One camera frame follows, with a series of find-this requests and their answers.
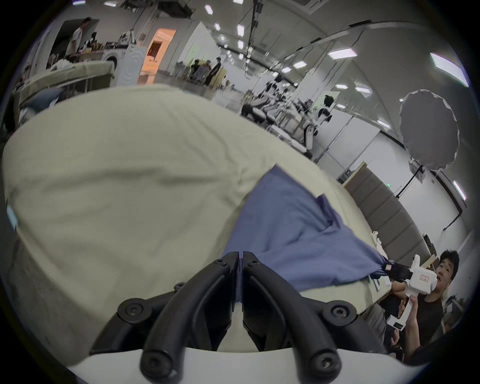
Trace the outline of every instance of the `man's hand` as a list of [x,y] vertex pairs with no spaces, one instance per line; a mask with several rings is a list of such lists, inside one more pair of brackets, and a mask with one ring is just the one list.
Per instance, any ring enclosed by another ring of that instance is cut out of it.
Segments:
[[[418,298],[416,296],[410,296],[410,302],[412,303],[412,310],[410,311],[410,315],[408,316],[406,326],[413,326],[417,325],[417,311],[419,307],[419,302]],[[400,302],[400,307],[398,308],[398,317],[400,318],[402,316],[403,311],[405,310],[405,307],[407,305],[407,298],[405,297],[401,302]]]
[[[417,310],[419,307],[418,299],[416,296],[410,296],[410,302],[412,303],[412,309],[410,315],[405,324],[405,357],[408,359],[412,356],[413,352],[420,347],[420,335],[419,335],[419,326],[417,324]],[[402,300],[399,308],[399,316],[405,310],[405,305],[407,299]]]
[[391,292],[394,296],[398,297],[400,300],[403,300],[406,298],[405,293],[403,293],[406,287],[407,287],[407,283],[405,282],[400,283],[398,281],[392,281]]
[[393,337],[390,339],[390,346],[393,347],[400,340],[400,332],[395,328],[393,332]]

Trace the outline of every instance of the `wall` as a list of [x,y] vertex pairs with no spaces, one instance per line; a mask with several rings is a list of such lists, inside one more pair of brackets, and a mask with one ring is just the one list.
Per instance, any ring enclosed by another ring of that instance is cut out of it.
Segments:
[[[408,167],[408,152],[382,134],[378,134],[357,161],[350,167],[354,170],[362,161],[385,184],[397,193],[412,177]],[[459,218],[442,232],[458,211],[441,184],[427,172],[423,184],[414,179],[400,197],[400,202],[412,217],[422,234],[428,234],[437,253],[446,249],[456,250],[467,236],[467,229]]]
[[475,236],[471,233],[465,246],[458,250],[460,267],[448,287],[448,296],[456,295],[457,300],[463,298],[464,302],[471,300],[479,282],[480,243],[474,241]]
[[99,42],[117,41],[123,32],[128,31],[134,27],[139,29],[144,20],[148,17],[148,9],[141,15],[131,11],[112,8],[103,5],[100,1],[89,1],[84,5],[68,6],[58,17],[50,23],[43,33],[42,43],[39,47],[38,54],[34,59],[33,71],[34,73],[41,73],[47,67],[48,57],[51,48],[62,24],[67,20],[84,19],[90,16],[92,19],[98,19],[96,27],[97,40]]
[[227,80],[230,80],[231,84],[235,84],[235,89],[246,92],[249,89],[253,89],[258,81],[257,76],[251,78],[245,77],[245,71],[242,68],[231,65],[229,62],[222,62],[223,67],[227,70]]
[[308,71],[294,93],[294,99],[302,101],[311,99],[315,101],[322,91],[330,91],[337,83],[342,73],[349,66],[351,59],[333,60],[326,53],[331,50],[344,48],[340,43],[330,42],[325,51],[316,62],[314,67]]
[[187,44],[180,54],[179,60],[183,61],[187,57],[188,51],[192,45],[196,43],[200,46],[200,51],[197,54],[198,59],[210,60],[213,64],[216,63],[216,58],[220,56],[220,48],[217,46],[210,32],[203,23],[199,23],[192,35],[189,37]]

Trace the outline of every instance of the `person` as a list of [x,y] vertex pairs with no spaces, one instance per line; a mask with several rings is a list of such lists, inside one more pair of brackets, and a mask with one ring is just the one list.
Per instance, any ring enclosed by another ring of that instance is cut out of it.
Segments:
[[[437,286],[428,295],[419,294],[418,298],[409,298],[415,307],[416,316],[413,319],[409,319],[404,335],[401,335],[398,330],[392,327],[387,327],[384,344],[395,345],[400,342],[400,345],[405,347],[405,355],[408,356],[419,346],[425,346],[430,342],[433,334],[439,328],[444,315],[442,294],[455,278],[458,265],[459,257],[456,251],[447,250],[440,255],[440,263],[435,270]],[[407,297],[404,293],[406,286],[405,282],[392,282],[392,294],[381,303],[385,309],[385,319],[389,315],[399,317],[403,312],[407,302]]]
[[87,41],[85,41],[84,49],[93,47],[93,44],[95,44],[95,43],[96,43],[96,32],[93,32],[92,37],[90,39],[88,39]]
[[197,69],[197,71],[195,72],[195,75],[193,75],[193,81],[196,84],[201,84],[209,71],[210,71],[210,60],[207,60],[204,64],[202,64]]
[[222,66],[222,64],[220,63],[221,61],[222,59],[220,57],[217,57],[215,67],[213,67],[213,69],[210,71],[207,78],[205,79],[205,85],[210,85],[213,77],[218,73],[220,67]]
[[200,62],[200,60],[197,59],[190,66],[190,68],[192,69],[192,71],[190,72],[190,80],[193,80],[193,75],[195,75],[195,72],[197,72],[198,67],[200,67],[199,62]]
[[86,17],[82,20],[80,26],[75,29],[75,32],[68,42],[67,50],[65,51],[65,59],[68,60],[71,55],[77,53],[78,48],[80,48],[80,41],[82,40],[82,31],[86,28],[90,21],[92,21],[92,18]]

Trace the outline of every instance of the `beige cloth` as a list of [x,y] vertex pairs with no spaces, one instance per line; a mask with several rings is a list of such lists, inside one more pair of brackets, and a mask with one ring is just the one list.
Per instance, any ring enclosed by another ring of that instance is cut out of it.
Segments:
[[[43,111],[7,143],[3,175],[29,253],[62,294],[106,322],[123,300],[170,291],[221,256],[242,200],[275,163],[325,193],[374,246],[353,199],[314,163],[166,85],[94,91]],[[364,279],[302,294],[361,312],[387,291]]]
[[42,89],[62,85],[84,77],[113,75],[114,71],[114,65],[111,61],[82,61],[67,68],[55,71],[47,70],[28,79],[28,83],[16,92],[15,97],[18,99],[18,105],[21,106],[24,101]]

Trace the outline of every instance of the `white handheld device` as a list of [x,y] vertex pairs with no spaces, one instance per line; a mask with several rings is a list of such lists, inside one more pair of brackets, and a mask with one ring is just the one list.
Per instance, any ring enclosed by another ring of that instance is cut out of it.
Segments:
[[[410,268],[412,277],[405,280],[407,287],[405,288],[405,295],[409,298],[410,296],[418,296],[419,293],[428,295],[432,292],[437,286],[437,274],[434,271],[420,267],[420,256],[415,255],[413,257],[412,267]],[[405,310],[399,319],[395,316],[389,316],[387,324],[392,327],[397,328],[399,331],[403,331],[408,317],[410,316],[410,311],[412,310],[412,303],[410,300],[405,306]]]

